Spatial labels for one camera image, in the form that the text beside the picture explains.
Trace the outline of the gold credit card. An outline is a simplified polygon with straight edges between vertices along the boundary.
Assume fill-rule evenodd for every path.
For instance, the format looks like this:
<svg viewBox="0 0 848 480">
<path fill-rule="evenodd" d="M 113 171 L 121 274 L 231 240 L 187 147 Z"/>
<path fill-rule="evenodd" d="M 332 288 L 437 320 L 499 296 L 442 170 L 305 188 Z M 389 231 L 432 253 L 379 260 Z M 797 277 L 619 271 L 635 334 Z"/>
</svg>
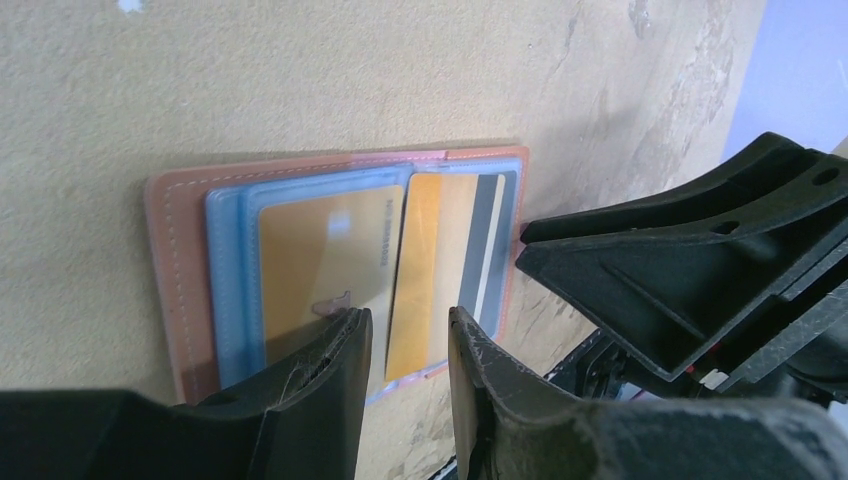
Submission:
<svg viewBox="0 0 848 480">
<path fill-rule="evenodd" d="M 398 185 L 263 208 L 258 216 L 265 352 L 273 363 L 340 308 L 372 313 L 381 368 L 404 190 Z"/>
</svg>

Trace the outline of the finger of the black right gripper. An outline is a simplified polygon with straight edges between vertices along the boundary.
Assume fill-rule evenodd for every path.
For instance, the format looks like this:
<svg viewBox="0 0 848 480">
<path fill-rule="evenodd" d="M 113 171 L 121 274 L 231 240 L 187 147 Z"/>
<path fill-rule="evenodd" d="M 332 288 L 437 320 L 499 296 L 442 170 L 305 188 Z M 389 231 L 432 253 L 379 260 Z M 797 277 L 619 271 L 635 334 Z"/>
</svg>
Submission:
<svg viewBox="0 0 848 480">
<path fill-rule="evenodd" d="M 625 326 L 625 285 L 687 292 L 700 307 L 847 287 L 847 161 L 765 133 L 715 169 L 671 190 L 531 222 L 517 268 L 598 327 L 676 376 Z"/>
</svg>

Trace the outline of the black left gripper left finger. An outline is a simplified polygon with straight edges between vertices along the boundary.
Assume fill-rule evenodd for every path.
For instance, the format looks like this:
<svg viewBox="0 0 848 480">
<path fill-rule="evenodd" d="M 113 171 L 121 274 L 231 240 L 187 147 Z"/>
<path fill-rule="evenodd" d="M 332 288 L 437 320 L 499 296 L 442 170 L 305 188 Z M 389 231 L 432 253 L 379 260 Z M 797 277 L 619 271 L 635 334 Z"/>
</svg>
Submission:
<svg viewBox="0 0 848 480">
<path fill-rule="evenodd" d="M 197 405 L 129 390 L 5 391 L 5 479 L 351 479 L 370 368 L 367 309 Z"/>
</svg>

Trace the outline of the gold card with stripe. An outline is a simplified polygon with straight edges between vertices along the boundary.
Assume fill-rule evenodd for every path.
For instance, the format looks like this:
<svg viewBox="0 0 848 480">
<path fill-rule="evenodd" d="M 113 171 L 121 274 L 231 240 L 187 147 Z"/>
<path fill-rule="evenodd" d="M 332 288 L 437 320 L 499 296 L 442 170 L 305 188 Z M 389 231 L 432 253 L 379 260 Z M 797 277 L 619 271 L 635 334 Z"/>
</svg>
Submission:
<svg viewBox="0 0 848 480">
<path fill-rule="evenodd" d="M 509 177 L 417 173 L 410 179 L 385 368 L 388 382 L 448 356 L 451 308 L 483 306 Z"/>
</svg>

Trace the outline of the brown leather card holder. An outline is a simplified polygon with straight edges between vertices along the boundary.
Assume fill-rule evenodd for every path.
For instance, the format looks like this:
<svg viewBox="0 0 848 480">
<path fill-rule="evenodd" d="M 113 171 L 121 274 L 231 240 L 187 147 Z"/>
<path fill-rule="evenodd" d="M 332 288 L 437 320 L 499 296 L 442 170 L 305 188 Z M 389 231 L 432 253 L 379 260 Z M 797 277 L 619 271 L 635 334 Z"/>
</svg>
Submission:
<svg viewBox="0 0 848 480">
<path fill-rule="evenodd" d="M 205 225 L 209 190 L 399 163 L 453 166 L 508 157 L 527 168 L 530 150 L 497 146 L 291 158 L 269 154 L 252 162 L 179 168 L 150 177 L 144 204 L 178 402 L 196 405 L 221 388 Z"/>
</svg>

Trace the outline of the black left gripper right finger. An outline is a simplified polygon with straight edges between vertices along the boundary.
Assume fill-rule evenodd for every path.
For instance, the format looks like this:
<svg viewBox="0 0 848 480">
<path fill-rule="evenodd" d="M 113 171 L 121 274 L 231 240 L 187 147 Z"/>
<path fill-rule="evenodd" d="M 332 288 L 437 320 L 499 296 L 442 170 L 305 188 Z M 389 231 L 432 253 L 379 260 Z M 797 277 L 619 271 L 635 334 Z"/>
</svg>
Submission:
<svg viewBox="0 0 848 480">
<path fill-rule="evenodd" d="M 448 314 L 462 479 L 843 479 L 847 438 L 802 400 L 579 399 Z"/>
</svg>

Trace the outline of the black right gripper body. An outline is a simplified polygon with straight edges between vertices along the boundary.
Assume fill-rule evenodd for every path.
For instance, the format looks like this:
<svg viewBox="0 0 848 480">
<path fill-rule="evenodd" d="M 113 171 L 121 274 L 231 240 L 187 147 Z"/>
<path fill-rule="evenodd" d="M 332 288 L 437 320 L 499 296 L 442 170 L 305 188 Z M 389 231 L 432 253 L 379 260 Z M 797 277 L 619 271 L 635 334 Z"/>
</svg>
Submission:
<svg viewBox="0 0 848 480">
<path fill-rule="evenodd" d="M 847 401 L 847 287 L 811 284 L 744 300 L 745 312 L 723 301 L 706 307 L 687 292 L 666 293 L 627 284 L 616 302 L 625 326 L 648 338 L 649 350 L 674 366 L 676 376 L 615 336 L 606 323 L 548 374 L 558 387 L 584 399 L 799 398 L 828 407 Z"/>
</svg>

